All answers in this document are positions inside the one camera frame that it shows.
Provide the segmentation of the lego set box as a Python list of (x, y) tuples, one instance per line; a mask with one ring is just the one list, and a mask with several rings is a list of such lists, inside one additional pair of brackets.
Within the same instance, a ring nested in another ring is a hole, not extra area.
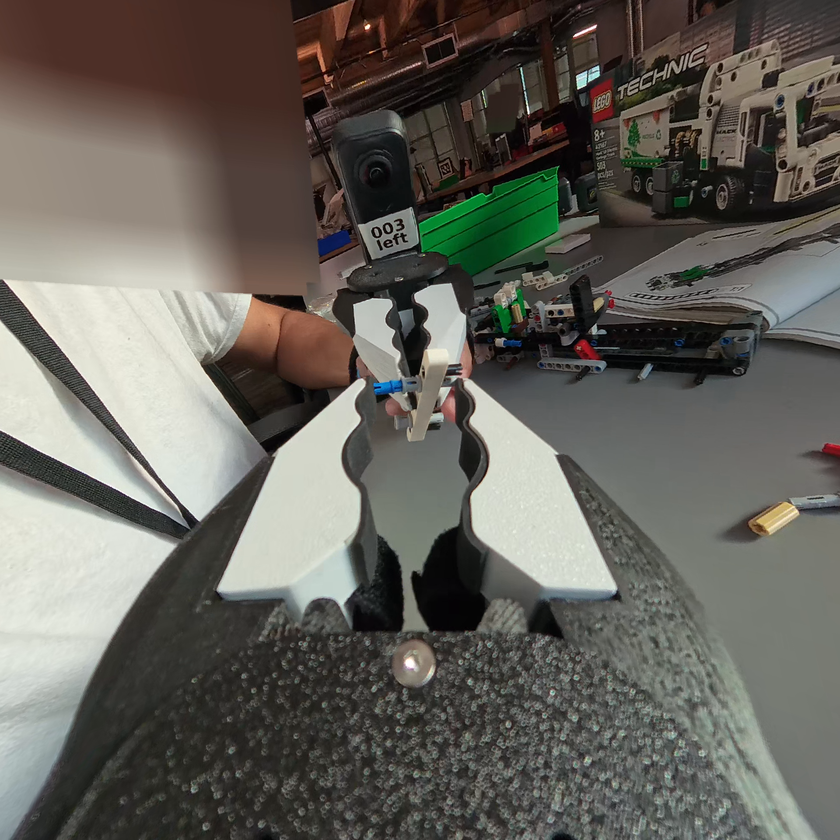
[(604, 227), (838, 205), (839, 3), (729, 2), (586, 90)]

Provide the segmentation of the thin white lego liftarm assembly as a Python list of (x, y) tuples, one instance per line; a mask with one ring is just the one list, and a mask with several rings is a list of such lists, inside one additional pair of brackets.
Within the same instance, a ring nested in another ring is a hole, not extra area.
[(450, 386), (458, 376), (459, 367), (450, 363), (446, 350), (426, 350), (419, 375), (403, 380), (401, 394), (414, 399), (413, 408), (407, 409), (406, 438), (410, 443), (425, 439), (429, 428), (438, 430), (444, 421), (438, 412), (438, 400), (445, 385)]

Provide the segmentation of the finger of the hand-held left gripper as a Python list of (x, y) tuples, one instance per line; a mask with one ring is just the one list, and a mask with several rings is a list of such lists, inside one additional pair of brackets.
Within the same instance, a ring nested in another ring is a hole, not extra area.
[(353, 305), (353, 343), (377, 382), (410, 376), (401, 335), (402, 321), (391, 297), (370, 297)]
[(464, 363), (467, 320), (450, 283), (437, 283), (413, 294), (416, 336), (413, 338), (413, 367), (426, 350), (445, 350), (450, 364)]

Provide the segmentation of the person's white shirt torso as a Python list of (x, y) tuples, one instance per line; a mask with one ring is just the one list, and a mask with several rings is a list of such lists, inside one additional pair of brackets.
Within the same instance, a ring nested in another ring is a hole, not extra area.
[[(203, 370), (243, 295), (8, 286), (195, 519), (264, 452)], [(176, 503), (2, 325), (2, 432), (184, 526)], [(2, 838), (56, 761), (102, 652), (176, 540), (2, 468)]]

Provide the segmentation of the person's left hand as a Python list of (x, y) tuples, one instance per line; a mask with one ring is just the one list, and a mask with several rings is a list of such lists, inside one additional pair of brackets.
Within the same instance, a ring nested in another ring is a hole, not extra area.
[[(460, 358), (460, 364), (462, 365), (462, 370), (460, 372), (460, 378), (467, 380), (470, 378), (473, 372), (474, 367), (474, 354), (473, 349), (469, 341), (471, 340), (471, 334), (467, 335), (467, 341), (463, 346), (463, 351)], [(439, 413), (443, 414), (444, 420), (449, 423), (454, 423), (456, 420), (456, 389), (451, 387), (446, 392), (446, 398), (441, 404), (441, 406), (437, 410)], [(385, 402), (385, 412), (389, 417), (397, 417), (397, 418), (404, 418), (408, 417), (408, 411), (404, 410), (400, 403), (393, 397), (390, 396)]]

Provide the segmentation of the green plastic bin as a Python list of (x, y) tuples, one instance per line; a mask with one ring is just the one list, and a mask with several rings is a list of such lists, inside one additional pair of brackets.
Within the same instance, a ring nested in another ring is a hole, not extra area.
[(444, 255), (474, 276), (556, 235), (558, 180), (551, 167), (424, 219), (418, 225), (423, 251)]

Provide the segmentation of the person's left forearm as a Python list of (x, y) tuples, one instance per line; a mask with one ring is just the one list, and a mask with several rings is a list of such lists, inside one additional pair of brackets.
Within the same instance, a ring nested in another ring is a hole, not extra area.
[(220, 360), (318, 390), (352, 382), (353, 350), (351, 337), (334, 323), (252, 297), (236, 341)]

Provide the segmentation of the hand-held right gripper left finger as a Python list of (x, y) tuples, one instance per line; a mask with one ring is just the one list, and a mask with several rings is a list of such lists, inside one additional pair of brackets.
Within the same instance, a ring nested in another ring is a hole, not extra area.
[(377, 536), (361, 477), (372, 460), (372, 384), (355, 381), (280, 447), (217, 585), (229, 601), (281, 599), (295, 620), (367, 585)]

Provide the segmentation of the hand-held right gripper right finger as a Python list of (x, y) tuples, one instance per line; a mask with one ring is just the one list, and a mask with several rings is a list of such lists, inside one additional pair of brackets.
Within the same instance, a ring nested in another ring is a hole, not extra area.
[(609, 600), (617, 584), (559, 454), (471, 380), (458, 382), (468, 478), (458, 572), (488, 601)]

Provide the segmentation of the partly built lego truck chassis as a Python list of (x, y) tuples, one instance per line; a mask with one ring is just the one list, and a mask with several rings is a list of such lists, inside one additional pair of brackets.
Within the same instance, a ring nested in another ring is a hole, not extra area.
[(568, 291), (527, 303), (520, 280), (477, 300), (467, 312), (478, 363), (507, 366), (533, 359), (543, 371), (574, 373), (577, 380), (608, 368), (687, 373), (701, 384), (708, 375), (745, 375), (759, 346), (763, 318), (747, 312), (728, 323), (698, 321), (606, 322), (610, 292), (593, 294), (582, 275)]

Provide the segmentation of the lego instruction booklet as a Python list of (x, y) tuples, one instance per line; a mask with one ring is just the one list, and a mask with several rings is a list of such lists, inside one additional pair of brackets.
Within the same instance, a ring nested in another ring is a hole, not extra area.
[(603, 290), (629, 317), (724, 323), (757, 311), (772, 338), (837, 349), (838, 210), (701, 234)]

